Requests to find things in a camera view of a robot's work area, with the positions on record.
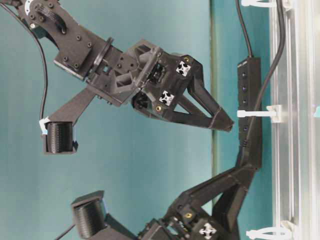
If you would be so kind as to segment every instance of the hex bolt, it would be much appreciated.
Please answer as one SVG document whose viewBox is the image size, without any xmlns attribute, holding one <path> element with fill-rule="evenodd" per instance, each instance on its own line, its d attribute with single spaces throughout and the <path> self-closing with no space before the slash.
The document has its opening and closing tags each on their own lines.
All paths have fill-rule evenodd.
<svg viewBox="0 0 320 240">
<path fill-rule="evenodd" d="M 190 218 L 192 218 L 192 213 L 188 212 L 184 216 L 185 216 L 185 218 L 190 219 Z"/>
</svg>

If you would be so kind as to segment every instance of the screw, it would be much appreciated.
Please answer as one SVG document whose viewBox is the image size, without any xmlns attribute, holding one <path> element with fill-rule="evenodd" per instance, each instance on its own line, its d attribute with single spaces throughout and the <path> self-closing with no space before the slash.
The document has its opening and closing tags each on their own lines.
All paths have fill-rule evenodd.
<svg viewBox="0 0 320 240">
<path fill-rule="evenodd" d="M 155 110 L 156 110 L 157 112 L 161 112 L 162 107 L 161 107 L 161 106 L 157 106 L 157 107 L 155 108 Z"/>
<path fill-rule="evenodd" d="M 192 213 L 188 212 L 184 215 L 187 219 L 192 218 Z"/>
</svg>

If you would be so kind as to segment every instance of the aluminum frame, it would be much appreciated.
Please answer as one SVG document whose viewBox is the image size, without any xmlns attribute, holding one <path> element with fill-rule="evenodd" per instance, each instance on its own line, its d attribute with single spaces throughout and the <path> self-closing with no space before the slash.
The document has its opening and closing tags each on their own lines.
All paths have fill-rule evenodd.
<svg viewBox="0 0 320 240">
<path fill-rule="evenodd" d="M 314 117 L 320 104 L 320 3 L 291 0 L 291 6 L 285 13 L 286 49 L 271 81 L 272 104 L 282 105 L 284 117 L 272 125 L 273 221 L 294 223 L 295 239 L 315 239 L 320 236 L 320 120 Z M 278 43 L 277 11 L 271 9 L 271 59 Z"/>
</svg>

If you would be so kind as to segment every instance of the robotic arm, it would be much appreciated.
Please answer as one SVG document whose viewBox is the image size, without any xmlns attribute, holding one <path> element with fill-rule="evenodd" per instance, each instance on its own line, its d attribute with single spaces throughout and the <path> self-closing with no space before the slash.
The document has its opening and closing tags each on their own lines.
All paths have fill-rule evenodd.
<svg viewBox="0 0 320 240">
<path fill-rule="evenodd" d="M 193 57 L 168 54 L 146 40 L 122 52 L 112 45 L 112 38 L 105 41 L 77 24 L 58 0 L 0 3 L 15 6 L 20 19 L 38 38 L 46 37 L 57 46 L 54 63 L 87 84 L 62 108 L 40 121 L 45 153 L 76 152 L 73 127 L 95 96 L 117 107 L 131 101 L 136 111 L 153 119 L 226 132 L 232 129 L 234 122 L 205 89 L 202 65 Z M 281 0 L 277 0 L 277 8 L 282 40 L 260 92 L 260 81 L 253 82 L 243 74 L 245 70 L 260 75 L 256 67 L 260 60 L 251 56 L 238 66 L 240 110 L 259 108 L 282 54 L 286 37 Z M 184 96 L 186 91 L 210 116 Z M 188 113 L 175 111 L 177 105 Z M 104 212 L 103 191 L 77 198 L 71 209 L 79 236 L 88 240 L 240 240 L 238 214 L 262 165 L 261 119 L 240 120 L 239 141 L 234 168 L 183 192 L 163 218 L 153 219 L 138 236 Z M 210 215 L 202 206 L 218 196 Z"/>
<path fill-rule="evenodd" d="M 11 1 L 20 19 L 59 53 L 54 63 L 84 81 L 86 88 L 40 121 L 46 154 L 72 154 L 73 127 L 95 96 L 146 117 L 229 132 L 234 122 L 205 89 L 202 65 L 190 55 L 168 54 L 141 40 L 126 52 L 79 25 L 58 0 Z M 184 94 L 188 92 L 205 111 Z M 187 113 L 175 111 L 180 105 Z"/>
</svg>

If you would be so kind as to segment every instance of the cable clip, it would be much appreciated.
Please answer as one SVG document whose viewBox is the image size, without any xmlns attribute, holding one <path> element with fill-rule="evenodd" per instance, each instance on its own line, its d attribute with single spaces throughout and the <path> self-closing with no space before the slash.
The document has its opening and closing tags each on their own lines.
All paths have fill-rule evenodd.
<svg viewBox="0 0 320 240">
<path fill-rule="evenodd" d="M 241 0 L 241 5 L 244 7 L 254 6 L 260 8 L 276 8 L 276 2 L 261 2 L 263 0 Z"/>
<path fill-rule="evenodd" d="M 275 123 L 281 123 L 281 105 L 273 105 L 273 106 L 267 106 L 266 109 L 268 111 L 245 111 L 245 110 L 239 110 L 237 111 L 238 118 L 246 118 L 246 117 L 270 117 L 271 122 L 273 124 Z"/>
<path fill-rule="evenodd" d="M 247 231 L 246 235 L 251 239 L 263 240 L 291 240 L 297 239 L 298 228 L 292 222 L 281 221 L 280 227 L 267 227 L 260 230 Z"/>
<path fill-rule="evenodd" d="M 49 117 L 41 119 L 39 121 L 39 125 L 40 125 L 41 131 L 42 131 L 42 135 L 48 135 L 48 130 L 46 129 L 46 124 L 50 123 L 50 122 L 51 121 L 50 121 Z"/>
<path fill-rule="evenodd" d="M 244 7 L 254 6 L 254 7 L 260 7 L 260 8 L 276 8 L 277 3 L 274 2 L 261 2 L 263 0 L 241 0 L 241 4 Z M 283 0 L 283 7 L 286 9 L 286 11 L 293 8 L 293 0 Z"/>
</svg>

